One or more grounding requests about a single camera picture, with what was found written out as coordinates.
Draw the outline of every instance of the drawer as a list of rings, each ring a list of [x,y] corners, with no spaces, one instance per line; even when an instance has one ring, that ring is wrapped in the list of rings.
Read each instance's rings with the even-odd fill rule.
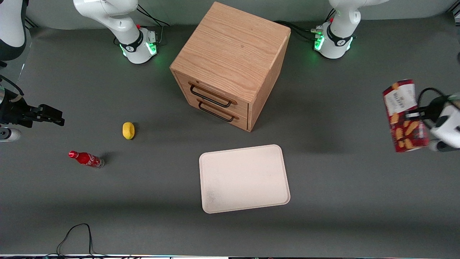
[[[212,103],[207,102],[201,98],[194,98],[189,100],[189,104],[197,109],[202,110],[203,112],[208,113],[214,117],[217,117],[225,122],[228,122],[231,125],[234,125],[240,129],[247,130],[247,118],[232,114],[225,109],[215,106]]]
[[[247,118],[248,104],[246,102],[235,97],[227,97],[225,93],[216,93],[216,91],[210,90],[210,87],[205,86],[198,80],[177,71],[176,76],[187,99],[190,96],[194,99],[200,98],[207,103],[214,104],[214,106],[219,107],[223,111],[227,110],[233,114]]]

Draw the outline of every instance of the white tray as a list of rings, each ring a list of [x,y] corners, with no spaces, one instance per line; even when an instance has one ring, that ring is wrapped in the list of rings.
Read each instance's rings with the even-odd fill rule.
[[[291,199],[278,145],[204,153],[200,178],[206,213],[284,205]]]

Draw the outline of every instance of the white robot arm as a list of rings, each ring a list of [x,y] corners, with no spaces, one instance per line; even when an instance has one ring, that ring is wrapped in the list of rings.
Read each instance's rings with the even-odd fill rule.
[[[138,0],[74,0],[74,6],[81,15],[109,28],[132,63],[145,63],[157,53],[155,32],[138,29],[127,15],[136,10]]]
[[[315,50],[329,59],[342,57],[350,48],[352,35],[361,21],[358,8],[379,5],[389,0],[329,0],[331,6],[337,11],[333,22],[326,21],[316,29],[323,33],[315,42]]]
[[[24,51],[24,19],[28,0],[0,0],[0,60],[13,60]]]

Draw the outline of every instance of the lemon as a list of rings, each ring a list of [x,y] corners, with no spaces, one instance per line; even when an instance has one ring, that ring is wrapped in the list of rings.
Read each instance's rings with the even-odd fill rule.
[[[123,124],[123,137],[130,140],[134,138],[134,125],[130,122],[125,122]]]

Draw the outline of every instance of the coca-cola bottle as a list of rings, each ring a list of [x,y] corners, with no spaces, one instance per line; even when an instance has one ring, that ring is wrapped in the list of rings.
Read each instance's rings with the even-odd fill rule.
[[[76,151],[70,151],[69,157],[78,161],[78,163],[94,168],[102,168],[104,166],[104,159],[97,156],[93,156],[86,152],[78,153]]]

